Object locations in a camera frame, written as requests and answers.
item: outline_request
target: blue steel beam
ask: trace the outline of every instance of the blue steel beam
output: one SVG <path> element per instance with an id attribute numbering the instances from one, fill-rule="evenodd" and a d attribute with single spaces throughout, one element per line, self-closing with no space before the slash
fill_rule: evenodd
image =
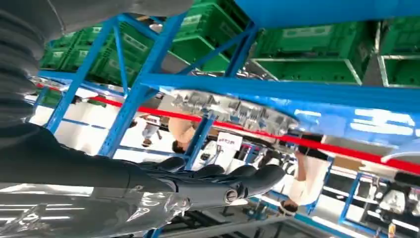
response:
<path id="1" fill-rule="evenodd" d="M 73 123 L 73 124 L 76 124 L 76 125 L 91 126 L 91 127 L 93 127 L 93 128 L 106 130 L 106 128 L 105 128 L 105 127 L 103 127 L 103 126 L 100 126 L 100 125 L 91 125 L 91 124 L 88 124 L 88 123 L 86 123 L 86 122 L 82 122 L 82 121 L 78 121 L 78 120 L 71 120 L 71 119 L 66 119 L 66 118 L 63 118 L 63 119 L 62 119 L 62 121 L 69 122 L 69 123 Z"/>
<path id="2" fill-rule="evenodd" d="M 245 31 L 249 31 L 249 34 L 244 37 L 236 47 L 236 50 L 233 53 L 233 56 L 224 74 L 226 77 L 236 77 L 238 70 L 244 66 L 244 62 L 247 59 L 249 50 L 255 41 L 258 28 L 253 22 L 250 22 L 248 23 Z"/>
<path id="3" fill-rule="evenodd" d="M 370 227 L 367 227 L 365 225 L 362 225 L 360 223 L 350 221 L 348 219 L 346 219 L 345 221 L 343 221 L 342 224 L 345 224 L 347 226 L 353 227 L 353 228 L 355 228 L 357 230 L 360 230 L 360 231 L 363 231 L 365 233 L 371 234 L 372 236 L 376 235 L 376 231 L 374 229 L 372 229 Z M 380 238 L 388 238 L 388 234 L 384 234 L 383 232 L 381 232 L 379 234 L 379 237 Z"/>
<path id="4" fill-rule="evenodd" d="M 114 23 L 114 19 L 110 19 L 104 23 L 102 30 L 98 34 L 95 41 L 93 42 L 92 47 L 88 52 L 88 55 L 84 59 L 82 65 L 76 71 L 73 81 L 70 87 L 68 88 L 66 94 L 61 98 L 60 103 L 55 108 L 50 119 L 48 120 L 46 128 L 50 130 L 52 133 L 55 133 L 55 131 L 57 130 L 58 125 L 63 119 L 64 114 L 67 111 L 71 101 L 73 100 L 74 95 L 76 95 L 77 89 L 80 87 L 86 75 L 88 74 L 88 71 L 91 68 L 92 63 L 94 62 L 94 60 L 96 59 L 96 56 L 99 53 L 99 50 L 104 44 L 108 34 L 111 32 L 113 23 Z"/>
<path id="5" fill-rule="evenodd" d="M 159 228 L 156 230 L 150 230 L 143 237 L 144 238 L 158 238 L 161 232 L 162 232 L 162 228 Z"/>
<path id="6" fill-rule="evenodd" d="M 349 191 L 349 197 L 347 197 L 346 203 L 344 204 L 343 211 L 341 212 L 340 217 L 338 218 L 338 224 L 343 223 L 346 220 L 347 212 L 349 211 L 350 205 L 352 204 L 354 194 L 356 192 L 359 181 L 362 178 L 362 173 L 357 173 L 355 180 L 352 183 L 352 186 Z"/>
<path id="7" fill-rule="evenodd" d="M 189 66 L 185 67 L 185 69 L 179 71 L 177 74 L 187 74 L 190 71 L 192 71 L 194 68 L 198 68 L 200 66 L 202 66 L 205 62 L 207 62 L 208 60 L 210 60 L 211 58 L 219 55 L 220 53 L 222 53 L 223 51 L 229 49 L 231 46 L 233 46 L 235 43 L 240 43 L 240 41 L 252 34 L 252 31 L 244 31 L 241 32 L 239 35 L 235 36 L 234 38 L 230 39 L 229 41 L 227 41 L 226 43 L 224 43 L 223 45 L 217 47 L 214 51 L 211 51 L 210 53 L 208 53 L 207 55 L 205 55 L 204 57 L 200 58 L 199 60 L 195 61 L 194 63 L 190 64 Z"/>
<path id="8" fill-rule="evenodd" d="M 255 198 L 255 197 L 250 198 L 250 200 L 253 201 L 253 202 L 258 202 L 258 199 Z M 278 207 L 277 206 L 275 206 L 271 203 L 265 202 L 265 201 L 261 201 L 261 203 L 265 204 L 272 211 L 278 212 Z M 331 235 L 334 235 L 337 238 L 352 238 L 352 236 L 350 236 L 348 234 L 342 233 L 341 231 L 335 230 L 331 227 L 328 227 L 326 225 L 323 225 L 319 222 L 314 221 L 311 217 L 307 217 L 307 216 L 304 216 L 304 215 L 301 215 L 301 214 L 296 214 L 294 216 L 294 219 L 296 219 L 300 222 L 303 222 L 303 223 L 305 223 L 309 226 L 312 226 L 314 228 L 317 228 L 321 231 L 324 231 L 324 232 L 327 232 Z"/>
<path id="9" fill-rule="evenodd" d="M 121 32 L 119 31 L 118 22 L 114 24 L 113 28 L 114 28 L 115 44 L 117 46 L 119 70 L 121 72 L 122 88 L 124 89 L 125 95 L 128 95 L 128 83 L 127 83 L 128 80 L 127 80 L 127 72 L 125 70 L 125 63 L 124 63 L 124 48 L 122 46 Z"/>
<path id="10" fill-rule="evenodd" d="M 273 102 L 275 99 L 324 103 L 357 108 L 384 109 L 402 113 L 420 113 L 419 90 L 411 88 L 379 88 L 320 83 L 272 82 L 231 77 L 147 74 L 143 82 L 167 90 L 194 88 L 220 94 L 245 96 L 252 101 Z"/>
<path id="11" fill-rule="evenodd" d="M 164 155 L 167 157 L 180 157 L 183 159 L 188 159 L 188 156 L 185 154 L 176 154 L 176 153 L 170 153 L 170 152 L 164 152 L 164 151 L 160 151 L 160 150 L 149 150 L 149 149 L 143 149 L 143 148 L 135 148 L 135 147 L 129 147 L 129 146 L 123 146 L 120 145 L 118 147 L 119 150 L 131 150 L 131 151 L 137 151 L 137 152 L 145 152 L 148 154 L 154 154 L 154 155 Z"/>
<path id="12" fill-rule="evenodd" d="M 157 72 L 160 70 L 160 65 L 166 56 L 184 17 L 185 13 L 172 17 L 166 21 L 163 31 L 156 39 L 141 72 L 136 77 L 128 97 L 115 118 L 115 121 L 99 150 L 99 155 L 108 156 L 110 158 L 114 156 L 137 108 L 147 99 L 147 96 L 150 96 L 151 94 L 150 88 L 142 85 L 143 75 L 145 73 Z"/>
<path id="13" fill-rule="evenodd" d="M 41 101 L 42 101 L 42 99 L 44 98 L 44 96 L 47 94 L 48 90 L 49 90 L 49 88 L 48 88 L 48 87 L 44 87 L 44 88 L 42 88 L 42 89 L 41 89 L 41 91 L 40 91 L 40 93 L 38 94 L 38 97 L 37 97 L 37 99 L 35 100 L 34 105 L 33 105 L 34 113 L 35 113 L 35 111 L 36 111 L 36 109 L 37 109 L 38 105 L 40 105 L 40 104 L 41 104 Z M 25 122 L 29 122 L 29 121 L 31 120 L 32 116 L 33 116 L 33 115 L 31 115 L 30 117 L 27 117 L 27 118 L 25 119 Z"/>
<path id="14" fill-rule="evenodd" d="M 146 26 L 145 24 L 136 20 L 135 18 L 128 15 L 127 13 L 120 14 L 120 15 L 117 16 L 117 18 L 120 21 L 127 22 L 128 24 L 130 24 L 131 26 L 136 28 L 136 30 L 138 30 L 140 33 L 142 33 L 143 35 L 145 35 L 146 37 L 148 37 L 152 40 L 157 40 L 158 37 L 159 37 L 159 34 L 156 33 L 154 30 L 150 29 L 149 26 Z"/>
<path id="15" fill-rule="evenodd" d="M 163 21 L 161 21 L 160 19 L 158 19 L 157 17 L 155 17 L 155 16 L 151 16 L 150 17 L 150 19 L 152 19 L 154 22 L 156 22 L 157 24 L 161 24 L 161 25 L 163 25 L 163 24 L 165 24 Z"/>
<path id="16" fill-rule="evenodd" d="M 197 127 L 196 133 L 194 134 L 185 155 L 189 157 L 187 165 L 185 166 L 186 170 L 191 170 L 196 157 L 198 156 L 201 147 L 204 144 L 204 141 L 209 133 L 211 126 L 215 120 L 215 115 L 210 112 L 209 115 L 204 115 L 200 124 Z"/>
<path id="17" fill-rule="evenodd" d="M 327 181 L 328 181 L 328 179 L 329 179 L 329 176 L 331 175 L 331 169 L 332 169 L 332 164 L 334 163 L 334 157 L 328 156 L 328 161 L 330 161 L 330 162 L 331 162 L 331 164 L 329 165 L 329 167 L 328 167 L 328 171 L 327 171 L 327 173 L 326 173 L 326 175 L 325 175 L 325 178 L 324 178 L 324 185 L 323 185 L 323 186 L 325 186 L 325 184 L 327 183 Z M 307 213 L 308 213 L 308 215 L 310 215 L 310 214 L 312 213 L 312 211 L 314 211 L 314 209 L 316 208 L 316 205 L 318 204 L 318 200 L 319 200 L 319 197 L 321 196 L 321 193 L 322 193 L 322 192 L 320 192 L 320 193 L 318 194 L 318 198 L 316 199 L 316 201 L 315 201 L 315 202 L 313 202 L 310 206 L 308 206 L 308 207 L 307 207 Z"/>

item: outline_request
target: robotic arm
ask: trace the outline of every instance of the robotic arm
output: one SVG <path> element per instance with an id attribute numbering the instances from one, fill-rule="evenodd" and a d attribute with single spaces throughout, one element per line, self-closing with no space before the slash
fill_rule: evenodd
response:
<path id="1" fill-rule="evenodd" d="M 15 141 L 0 149 L 2 237 L 140 236 L 185 210 L 267 192 L 285 174 L 278 166 L 179 172 L 185 161 L 177 157 L 136 164 L 89 156 L 30 123 L 0 135 Z"/>

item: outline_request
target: storage rack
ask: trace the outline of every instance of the storage rack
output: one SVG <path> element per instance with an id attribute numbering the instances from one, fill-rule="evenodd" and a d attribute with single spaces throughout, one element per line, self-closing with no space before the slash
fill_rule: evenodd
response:
<path id="1" fill-rule="evenodd" d="M 298 2 L 299 3 L 294 4 L 294 6 L 297 6 L 297 4 L 308 3 L 303 0 L 300 0 Z M 415 2 L 409 0 L 406 2 L 411 3 L 411 5 L 404 5 L 407 11 L 400 11 L 396 15 L 418 15 L 420 13 L 420 8 L 415 6 Z M 278 6 L 282 3 L 277 1 L 271 1 L 271 4 Z M 345 9 L 346 5 L 347 3 L 343 3 L 340 6 L 340 9 Z M 389 12 L 386 11 L 377 11 L 372 15 L 363 15 L 357 11 L 355 13 L 356 14 L 353 18 L 351 16 L 346 15 L 347 18 L 338 19 L 337 21 L 386 18 L 391 15 Z M 122 108 L 114 124 L 109 130 L 108 136 L 106 137 L 102 148 L 99 152 L 100 155 L 105 155 L 109 157 L 112 157 L 116 150 L 119 148 L 119 143 L 126 129 L 128 128 L 128 125 L 132 117 L 134 116 L 134 113 L 136 112 L 138 106 L 142 102 L 146 101 L 148 98 L 154 96 L 158 92 L 158 90 L 172 90 L 175 88 L 193 88 L 203 91 L 215 91 L 220 94 L 231 94 L 234 96 L 240 96 L 241 98 L 246 100 L 261 102 L 263 104 L 266 104 L 267 106 L 277 108 L 278 105 L 276 104 L 275 99 L 281 98 L 285 100 L 299 100 L 315 104 L 333 103 L 335 105 L 353 108 L 384 109 L 409 114 L 420 113 L 420 99 L 418 97 L 418 90 L 415 89 L 368 87 L 363 88 L 349 85 L 322 85 L 312 83 L 272 82 L 259 80 L 241 80 L 235 78 L 236 72 L 239 70 L 239 68 L 242 67 L 245 61 L 245 58 L 247 56 L 249 48 L 251 47 L 254 41 L 258 28 L 262 26 L 262 22 L 251 22 L 247 26 L 244 33 L 228 41 L 226 44 L 220 46 L 212 53 L 196 61 L 194 64 L 190 65 L 181 72 L 173 75 L 161 74 L 159 73 L 160 64 L 164 56 L 166 55 L 166 52 L 168 51 L 169 46 L 177 30 L 179 29 L 184 16 L 185 14 L 181 14 L 179 16 L 169 18 L 164 24 L 163 31 L 158 35 L 148 27 L 143 26 L 141 23 L 135 21 L 135 19 L 131 18 L 130 16 L 126 14 L 119 15 L 106 21 L 103 24 L 100 34 L 94 41 L 82 66 L 76 71 L 76 73 L 41 71 L 39 73 L 39 76 L 41 77 L 54 79 L 59 82 L 70 83 L 67 92 L 64 94 L 59 105 L 54 110 L 50 120 L 46 124 L 46 127 L 53 133 L 56 131 L 59 123 L 63 120 L 64 114 L 79 87 L 84 87 L 101 94 L 126 97 L 125 102 L 122 105 Z M 294 22 L 293 24 L 304 25 L 306 24 L 305 21 L 310 21 L 311 24 L 331 22 L 331 19 L 326 19 L 321 13 L 317 13 L 317 16 L 319 17 L 319 19 L 316 21 L 313 21 L 313 19 L 311 19 L 310 17 L 302 17 L 301 19 L 296 20 L 296 22 Z M 116 38 L 119 37 L 118 27 L 116 27 L 119 21 L 125 21 L 129 23 L 147 37 L 155 40 L 155 45 L 153 46 L 148 56 L 148 59 L 143 66 L 142 71 L 137 76 L 135 83 L 133 84 L 130 91 L 128 91 L 128 88 L 126 86 L 126 75 L 125 73 L 122 73 L 121 76 L 123 79 L 125 93 L 118 93 L 107 88 L 100 87 L 84 81 L 93 60 L 95 59 L 100 47 L 105 41 L 106 35 L 108 35 L 111 32 L 111 30 L 114 29 Z M 185 75 L 189 71 L 193 70 L 195 67 L 198 67 L 211 57 L 218 55 L 218 53 L 222 52 L 224 49 L 229 48 L 235 43 L 238 44 L 238 47 L 235 53 L 233 54 L 232 60 L 229 63 L 228 68 L 226 69 L 225 77 L 214 78 L 203 76 L 200 77 L 200 80 L 197 80 L 195 77 Z M 117 41 L 116 46 L 118 52 L 121 52 L 121 43 Z M 119 64 L 121 65 L 120 68 L 125 68 L 124 61 L 122 58 L 119 58 Z M 194 160 L 194 155 L 196 155 L 196 153 L 200 149 L 200 144 L 202 143 L 202 140 L 212 123 L 213 118 L 211 117 L 204 118 L 202 123 L 200 123 L 199 129 L 197 130 L 197 133 L 194 136 L 194 140 L 191 143 L 190 148 L 188 149 L 187 156 L 189 157 L 189 165 L 192 164 Z M 365 159 L 368 158 L 368 156 L 364 154 L 359 154 L 359 156 L 364 157 Z M 403 169 L 396 163 L 389 163 L 388 165 L 399 169 Z M 405 169 L 410 170 L 409 166 L 412 165 L 405 165 Z M 415 170 L 416 173 L 420 171 L 418 166 L 414 166 L 414 168 L 411 168 L 411 171 L 412 170 Z M 308 217 L 298 214 L 296 215 L 295 219 L 305 222 L 309 225 L 313 225 L 324 231 L 330 232 L 335 236 L 349 237 L 349 235 L 347 234 L 344 234 L 340 231 L 336 231 L 323 224 L 317 223 L 316 221 Z M 151 231 L 148 233 L 147 237 L 157 237 L 159 235 L 159 232 L 159 230 Z"/>

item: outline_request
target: person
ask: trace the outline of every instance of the person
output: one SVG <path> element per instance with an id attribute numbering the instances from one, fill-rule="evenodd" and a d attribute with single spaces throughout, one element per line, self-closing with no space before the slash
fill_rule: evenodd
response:
<path id="1" fill-rule="evenodd" d="M 297 171 L 288 193 L 288 199 L 281 201 L 278 210 L 286 216 L 294 216 L 299 206 L 315 202 L 324 185 L 325 174 L 331 162 L 307 156 L 312 149 L 299 146 L 295 152 Z"/>
<path id="2" fill-rule="evenodd" d="M 196 128 L 197 124 L 193 121 L 181 118 L 169 119 L 168 129 L 175 139 L 172 143 L 173 152 L 183 154 L 187 150 Z"/>
<path id="3" fill-rule="evenodd" d="M 142 132 L 142 136 L 144 137 L 142 146 L 149 147 L 152 145 L 152 136 L 157 133 L 159 140 L 162 140 L 162 136 L 159 132 L 160 127 L 160 118 L 151 116 L 151 115 L 144 115 L 141 116 L 144 120 L 146 120 L 146 126 Z"/>

